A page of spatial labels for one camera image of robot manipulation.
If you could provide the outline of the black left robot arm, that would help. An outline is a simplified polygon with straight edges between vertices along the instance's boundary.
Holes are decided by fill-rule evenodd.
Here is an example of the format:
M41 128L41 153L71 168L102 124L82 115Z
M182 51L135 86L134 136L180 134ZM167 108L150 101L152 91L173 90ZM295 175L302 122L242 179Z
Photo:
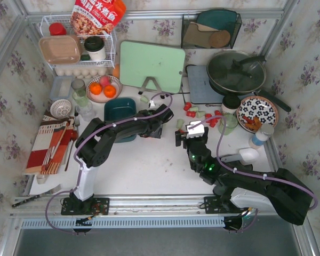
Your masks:
M107 159L116 140L132 135L149 137L174 116L169 106L141 110L118 121L103 122L94 118L76 142L74 160L79 164L77 184L70 193L74 210L84 215L93 204L93 187L98 168Z

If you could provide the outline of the clear glass cup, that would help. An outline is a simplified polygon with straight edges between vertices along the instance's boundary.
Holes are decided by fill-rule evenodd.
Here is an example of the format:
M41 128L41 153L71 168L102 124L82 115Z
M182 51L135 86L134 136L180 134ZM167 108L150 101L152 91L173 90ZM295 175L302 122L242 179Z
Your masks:
M79 115L81 115L82 119L86 122L90 122L96 116L95 110L93 109L93 105L91 102L88 102L86 106L77 105L75 107L75 110L78 112Z

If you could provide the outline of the teal storage basket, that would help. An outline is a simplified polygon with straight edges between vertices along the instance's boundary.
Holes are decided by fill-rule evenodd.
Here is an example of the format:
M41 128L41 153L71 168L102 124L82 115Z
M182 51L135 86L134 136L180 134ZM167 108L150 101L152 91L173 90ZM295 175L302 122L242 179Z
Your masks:
M131 98L116 98L105 103L103 120L105 122L119 121L130 118L137 113L136 102Z

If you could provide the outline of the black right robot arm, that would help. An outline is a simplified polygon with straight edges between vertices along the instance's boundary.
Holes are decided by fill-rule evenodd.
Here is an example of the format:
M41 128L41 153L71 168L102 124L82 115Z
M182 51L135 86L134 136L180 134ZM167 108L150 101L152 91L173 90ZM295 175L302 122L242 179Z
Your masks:
M264 209L259 199L251 203L248 198L239 199L237 189L244 189L260 195L269 201L272 210L283 220L302 225L309 210L316 206L314 193L291 171L279 168L275 172L256 172L252 166L240 162L227 164L218 157L212 157L207 148L208 128L202 136L189 137L187 132L175 132L175 145L187 151L190 168L199 174L207 184L213 185L222 208L227 212L246 207Z

